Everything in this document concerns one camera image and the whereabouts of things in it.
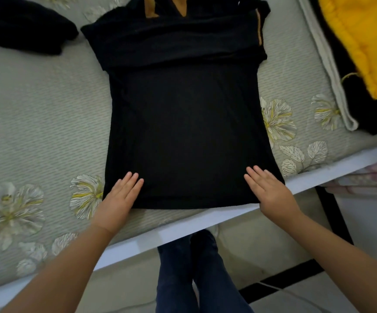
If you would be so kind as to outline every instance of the person's left arm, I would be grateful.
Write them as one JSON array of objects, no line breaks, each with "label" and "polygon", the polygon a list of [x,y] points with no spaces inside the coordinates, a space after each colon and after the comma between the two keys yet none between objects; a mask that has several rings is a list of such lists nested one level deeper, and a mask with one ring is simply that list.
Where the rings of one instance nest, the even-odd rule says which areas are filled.
[{"label": "person's left arm", "polygon": [[71,242],[3,309],[2,313],[73,313],[97,261],[126,217],[143,185],[138,174],[119,179],[98,206],[90,226]]}]

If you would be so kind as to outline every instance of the black floor stripe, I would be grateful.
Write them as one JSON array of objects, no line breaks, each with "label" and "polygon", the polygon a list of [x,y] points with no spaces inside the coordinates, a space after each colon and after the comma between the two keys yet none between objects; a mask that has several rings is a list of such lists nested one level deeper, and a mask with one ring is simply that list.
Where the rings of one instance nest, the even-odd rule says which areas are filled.
[{"label": "black floor stripe", "polygon": [[[316,192],[320,199],[332,232],[334,232],[347,242],[353,244],[351,235],[349,234],[339,206],[335,200],[335,196],[333,194],[327,193],[325,188],[321,186],[316,187]],[[287,269],[279,274],[268,277],[262,280],[262,282],[284,289],[290,285],[317,275],[323,271],[323,268],[316,262],[316,260],[311,259],[293,268]],[[266,287],[265,285],[261,285],[259,283],[254,283],[239,290],[239,292],[247,303],[252,303],[263,297],[266,297],[267,295],[277,292],[277,290]]]}]

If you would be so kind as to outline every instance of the blue jeans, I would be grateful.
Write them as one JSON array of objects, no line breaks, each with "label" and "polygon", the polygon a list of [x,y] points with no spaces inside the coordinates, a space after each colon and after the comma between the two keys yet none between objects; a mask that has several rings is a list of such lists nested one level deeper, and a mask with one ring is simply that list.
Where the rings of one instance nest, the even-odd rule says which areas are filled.
[{"label": "blue jeans", "polygon": [[209,231],[162,245],[158,252],[161,267],[156,313],[253,313],[227,273]]}]

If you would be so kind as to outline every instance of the person's left hand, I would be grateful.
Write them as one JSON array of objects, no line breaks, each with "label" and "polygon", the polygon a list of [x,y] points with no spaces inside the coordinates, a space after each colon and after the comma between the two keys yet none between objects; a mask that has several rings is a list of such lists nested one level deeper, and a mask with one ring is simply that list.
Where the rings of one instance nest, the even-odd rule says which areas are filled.
[{"label": "person's left hand", "polygon": [[99,204],[93,216],[92,225],[104,228],[116,235],[125,225],[129,210],[136,200],[143,185],[143,179],[138,174],[128,172],[125,177],[119,179],[106,198]]}]

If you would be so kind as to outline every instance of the person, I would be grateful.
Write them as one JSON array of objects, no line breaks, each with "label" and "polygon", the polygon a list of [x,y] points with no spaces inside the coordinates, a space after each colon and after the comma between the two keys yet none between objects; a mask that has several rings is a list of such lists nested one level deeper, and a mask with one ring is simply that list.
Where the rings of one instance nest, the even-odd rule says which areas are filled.
[{"label": "person", "polygon": [[[143,185],[127,173],[98,206],[90,226],[3,309],[12,312],[75,312],[93,269]],[[292,193],[270,172],[248,167],[244,175],[263,214],[286,231],[325,269],[361,313],[377,312],[377,260],[305,216]],[[252,312],[235,288],[213,235],[200,231],[158,248],[161,260],[158,313]],[[192,289],[199,290],[199,305]]]}]

